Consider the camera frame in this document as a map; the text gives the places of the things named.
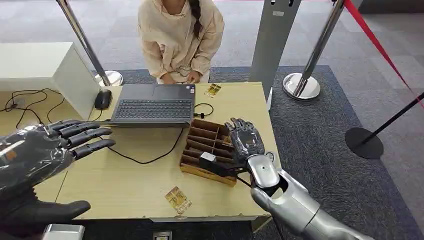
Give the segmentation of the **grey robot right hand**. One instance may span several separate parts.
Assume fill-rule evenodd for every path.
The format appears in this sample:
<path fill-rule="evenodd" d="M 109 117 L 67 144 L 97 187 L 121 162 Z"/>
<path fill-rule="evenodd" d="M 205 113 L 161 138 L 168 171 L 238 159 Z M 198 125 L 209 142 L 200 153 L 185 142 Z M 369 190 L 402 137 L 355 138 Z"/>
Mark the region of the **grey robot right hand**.
<path fill-rule="evenodd" d="M 234 147 L 233 159 L 243 164 L 253 155 L 263 155 L 265 147 L 259 131 L 250 121 L 242 118 L 230 118 L 224 126 L 228 129 L 228 136 Z"/>

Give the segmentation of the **person's left hand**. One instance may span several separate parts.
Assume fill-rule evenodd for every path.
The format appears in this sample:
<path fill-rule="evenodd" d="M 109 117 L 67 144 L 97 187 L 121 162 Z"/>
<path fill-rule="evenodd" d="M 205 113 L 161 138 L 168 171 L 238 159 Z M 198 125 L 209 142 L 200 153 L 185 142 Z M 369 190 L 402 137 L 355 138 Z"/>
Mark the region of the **person's left hand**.
<path fill-rule="evenodd" d="M 198 71 L 191 71 L 187 76 L 188 84 L 198 84 L 200 83 L 202 75 Z"/>

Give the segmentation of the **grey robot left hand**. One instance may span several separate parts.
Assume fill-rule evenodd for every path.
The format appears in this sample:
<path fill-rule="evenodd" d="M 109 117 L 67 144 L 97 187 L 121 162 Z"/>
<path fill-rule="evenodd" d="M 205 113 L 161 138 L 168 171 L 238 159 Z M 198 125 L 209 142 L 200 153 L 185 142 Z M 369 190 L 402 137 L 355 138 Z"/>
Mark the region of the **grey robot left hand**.
<path fill-rule="evenodd" d="M 35 227 L 70 221 L 87 212 L 88 201 L 42 201 L 35 186 L 74 162 L 112 147 L 112 130 L 75 119 L 29 125 L 0 139 L 0 237 L 23 240 Z"/>

